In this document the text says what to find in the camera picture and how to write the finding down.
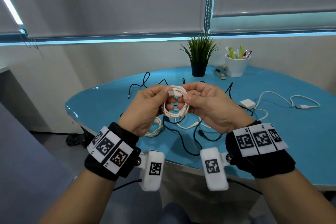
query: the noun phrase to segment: wrist strap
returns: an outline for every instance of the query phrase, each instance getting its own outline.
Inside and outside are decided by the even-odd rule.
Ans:
[[[138,140],[114,122],[103,127],[87,147],[90,154],[84,162],[86,169],[113,181],[127,177],[141,152],[135,146]]]
[[[226,135],[230,164],[251,173],[255,178],[286,174],[295,169],[295,161],[287,153],[287,144],[271,124],[255,121],[246,128]]]

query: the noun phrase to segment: light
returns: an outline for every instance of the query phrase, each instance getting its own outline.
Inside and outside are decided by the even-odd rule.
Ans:
[[[19,17],[19,14],[17,13],[17,11],[15,10],[11,0],[3,0],[7,6],[7,8],[9,9],[10,13],[12,14],[15,22],[18,24],[18,25],[23,25],[23,22],[22,20],[20,19]]]

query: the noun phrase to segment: green leaves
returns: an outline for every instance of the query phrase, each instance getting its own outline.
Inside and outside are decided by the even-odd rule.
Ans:
[[[183,49],[180,49],[187,53],[189,59],[193,63],[207,63],[210,56],[216,51],[219,50],[218,44],[214,44],[213,39],[210,39],[209,36],[200,36],[191,37],[188,40],[187,49],[184,45],[181,44]]]

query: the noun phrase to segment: person's left hand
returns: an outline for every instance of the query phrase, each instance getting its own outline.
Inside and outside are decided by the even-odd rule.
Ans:
[[[173,110],[171,103],[176,103],[176,98],[169,97],[170,86],[155,85],[138,91],[132,103],[120,117],[118,124],[123,129],[137,135],[144,136],[151,128],[155,117],[162,114],[161,105],[167,101],[166,109]]]

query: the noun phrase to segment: pen holder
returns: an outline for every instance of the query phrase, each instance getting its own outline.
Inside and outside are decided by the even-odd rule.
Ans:
[[[227,66],[226,75],[230,77],[241,77],[245,67],[250,63],[251,56],[247,59],[231,59],[228,54],[225,55],[225,65]]]

